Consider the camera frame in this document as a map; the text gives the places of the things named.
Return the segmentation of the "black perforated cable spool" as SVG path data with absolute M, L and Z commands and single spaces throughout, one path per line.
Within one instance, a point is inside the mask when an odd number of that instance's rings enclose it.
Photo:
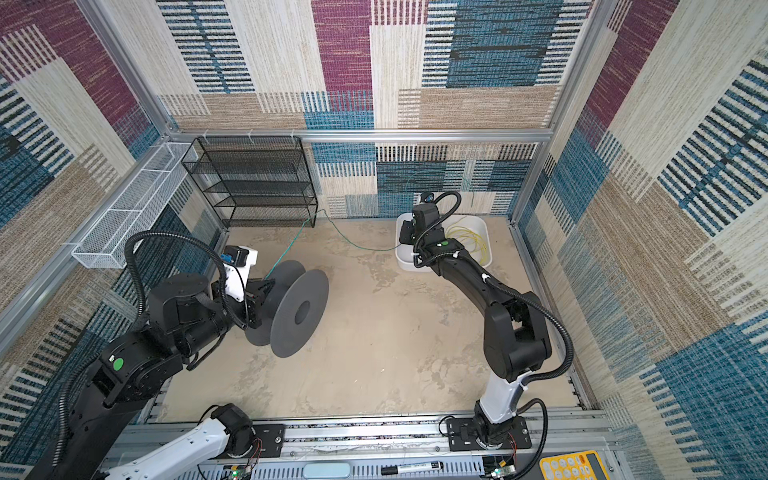
M 307 270 L 298 261 L 279 263 L 264 280 L 274 280 L 267 308 L 272 326 L 245 329 L 246 339 L 256 346 L 269 346 L 287 358 L 300 351 L 317 329 L 329 297 L 329 279 L 320 269 Z

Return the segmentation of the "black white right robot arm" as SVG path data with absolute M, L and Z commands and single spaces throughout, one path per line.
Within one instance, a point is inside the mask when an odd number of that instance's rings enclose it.
M 412 248 L 415 268 L 428 268 L 452 283 L 483 316 L 483 352 L 491 375 L 475 404 L 472 428 L 480 447 L 494 449 L 513 430 L 528 385 L 561 371 L 541 370 L 552 355 L 547 327 L 551 315 L 538 297 L 504 285 L 459 240 L 445 235 L 443 224 L 460 204 L 457 191 L 422 194 L 412 219 L 403 223 L 399 241 Z

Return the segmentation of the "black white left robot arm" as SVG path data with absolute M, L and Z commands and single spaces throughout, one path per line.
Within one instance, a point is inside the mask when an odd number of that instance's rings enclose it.
M 78 397 L 64 386 L 58 437 L 29 478 L 101 478 L 99 468 L 116 440 L 168 379 L 196 368 L 233 327 L 260 324 L 273 282 L 236 276 L 233 284 L 241 296 L 213 294 L 198 274 L 177 274 L 153 288 L 140 327 L 80 369 L 87 379 Z

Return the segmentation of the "white plastic tub left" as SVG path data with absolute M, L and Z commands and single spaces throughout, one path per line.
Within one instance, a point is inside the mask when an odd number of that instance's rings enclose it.
M 397 243 L 397 248 L 395 249 L 395 258 L 401 270 L 410 273 L 425 273 L 427 271 L 426 267 L 416 268 L 414 266 L 413 246 L 403 244 L 400 241 L 400 234 L 403 224 L 406 222 L 411 222 L 412 219 L 413 215 L 411 213 L 403 213 L 396 219 L 395 240 Z

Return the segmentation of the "white plastic tub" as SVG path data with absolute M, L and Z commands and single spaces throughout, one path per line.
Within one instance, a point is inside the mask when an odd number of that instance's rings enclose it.
M 454 215 L 443 224 L 447 238 L 461 242 L 473 259 L 486 268 L 492 263 L 490 235 L 486 222 L 471 215 Z
M 425 273 L 427 271 L 426 267 L 416 268 L 414 266 L 413 246 L 403 244 L 400 241 L 400 234 L 403 224 L 406 222 L 411 222 L 412 219 L 413 215 L 411 213 L 403 213 L 396 219 L 395 240 L 397 243 L 397 248 L 395 249 L 395 258 L 401 270 L 410 273 Z

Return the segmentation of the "white plastic tub right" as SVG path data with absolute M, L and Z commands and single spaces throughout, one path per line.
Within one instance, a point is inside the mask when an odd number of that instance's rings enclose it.
M 490 235 L 486 222 L 471 215 L 454 215 L 443 224 L 447 238 L 461 242 L 473 259 L 486 268 L 492 263 Z

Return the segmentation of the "light blue label plate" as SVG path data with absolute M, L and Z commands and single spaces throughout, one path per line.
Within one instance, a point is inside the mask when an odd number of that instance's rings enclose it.
M 305 480 L 342 480 L 348 479 L 351 474 L 352 466 L 348 462 L 309 462 L 302 469 Z

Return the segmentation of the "black marker pen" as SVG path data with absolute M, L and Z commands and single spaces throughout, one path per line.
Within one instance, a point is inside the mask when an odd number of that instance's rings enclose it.
M 444 463 L 442 461 L 430 461 L 420 463 L 410 463 L 405 465 L 384 466 L 380 470 L 382 476 L 404 475 L 412 473 L 424 473 L 442 471 Z

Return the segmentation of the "yellow keypad pendant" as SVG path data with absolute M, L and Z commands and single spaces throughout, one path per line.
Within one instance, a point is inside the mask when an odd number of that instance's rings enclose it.
M 595 450 L 543 457 L 539 469 L 547 480 L 609 480 L 610 475 Z

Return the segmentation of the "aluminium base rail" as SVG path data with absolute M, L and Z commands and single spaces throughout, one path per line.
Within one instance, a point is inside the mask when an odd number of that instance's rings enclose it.
M 595 450 L 610 479 L 632 473 L 600 411 L 533 407 L 501 448 L 481 448 L 467 412 L 424 415 L 257 419 L 256 438 L 243 454 L 227 454 L 213 424 L 130 425 L 103 460 L 113 479 L 303 479 L 306 463 L 348 462 L 348 479 L 495 479 L 531 469 L 544 479 L 543 457 Z M 382 476 L 384 466 L 442 461 L 442 471 Z

